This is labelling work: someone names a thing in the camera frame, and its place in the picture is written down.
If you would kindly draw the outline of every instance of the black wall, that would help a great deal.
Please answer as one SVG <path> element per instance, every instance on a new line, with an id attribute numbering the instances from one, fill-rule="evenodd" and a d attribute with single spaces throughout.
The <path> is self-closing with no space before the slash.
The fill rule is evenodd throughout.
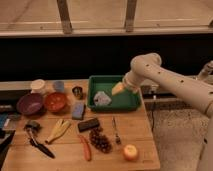
<path id="1" fill-rule="evenodd" d="M 163 67 L 196 75 L 213 60 L 213 34 L 0 39 L 0 81 L 125 74 L 131 59 L 157 52 Z"/>

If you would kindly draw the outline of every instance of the apple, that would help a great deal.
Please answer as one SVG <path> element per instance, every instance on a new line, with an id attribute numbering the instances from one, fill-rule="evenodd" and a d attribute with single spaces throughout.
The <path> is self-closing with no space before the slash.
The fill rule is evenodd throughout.
<path id="1" fill-rule="evenodd" d="M 128 161 L 137 160 L 138 154 L 138 149 L 132 144 L 125 145 L 123 148 L 123 156 Z"/>

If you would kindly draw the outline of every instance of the white cup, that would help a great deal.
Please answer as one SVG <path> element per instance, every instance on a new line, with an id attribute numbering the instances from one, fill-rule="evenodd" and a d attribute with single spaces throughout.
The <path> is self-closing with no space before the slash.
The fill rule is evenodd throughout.
<path id="1" fill-rule="evenodd" d="M 46 82 L 42 79 L 37 79 L 30 84 L 31 93 L 40 93 L 44 95 L 46 93 Z"/>

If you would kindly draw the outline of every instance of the metal utensil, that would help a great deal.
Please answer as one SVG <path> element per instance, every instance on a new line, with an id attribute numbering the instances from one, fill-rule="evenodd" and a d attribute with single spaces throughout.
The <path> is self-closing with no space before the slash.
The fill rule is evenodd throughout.
<path id="1" fill-rule="evenodd" d="M 113 126 L 114 131 L 115 131 L 115 142 L 116 142 L 116 144 L 121 144 L 121 138 L 118 135 L 118 130 L 117 130 L 116 122 L 115 122 L 115 117 L 112 118 L 112 126 Z"/>
<path id="2" fill-rule="evenodd" d="M 35 122 L 35 121 L 28 121 L 28 123 L 25 125 L 24 130 L 27 132 L 28 136 L 29 136 L 29 141 L 30 144 L 36 148 L 38 148 L 41 152 L 43 152 L 44 154 L 46 154 L 47 156 L 51 157 L 51 158 L 55 158 L 54 154 L 47 148 L 45 147 L 43 144 L 39 143 L 36 138 L 35 135 L 36 133 L 39 131 L 40 129 L 40 124 Z"/>

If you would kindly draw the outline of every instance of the white floor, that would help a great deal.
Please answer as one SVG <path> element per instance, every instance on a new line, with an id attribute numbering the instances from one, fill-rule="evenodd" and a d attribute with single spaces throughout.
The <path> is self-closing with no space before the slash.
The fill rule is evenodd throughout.
<path id="1" fill-rule="evenodd" d="M 182 103 L 166 101 L 157 103 L 154 111 L 153 135 L 161 171 L 196 171 L 209 119 Z M 150 110 L 148 116 L 152 123 Z"/>
<path id="2" fill-rule="evenodd" d="M 74 28 L 122 28 L 127 0 L 67 0 Z M 135 27 L 203 26 L 212 0 L 137 0 Z M 61 29 L 56 1 L 1 0 L 0 30 Z"/>

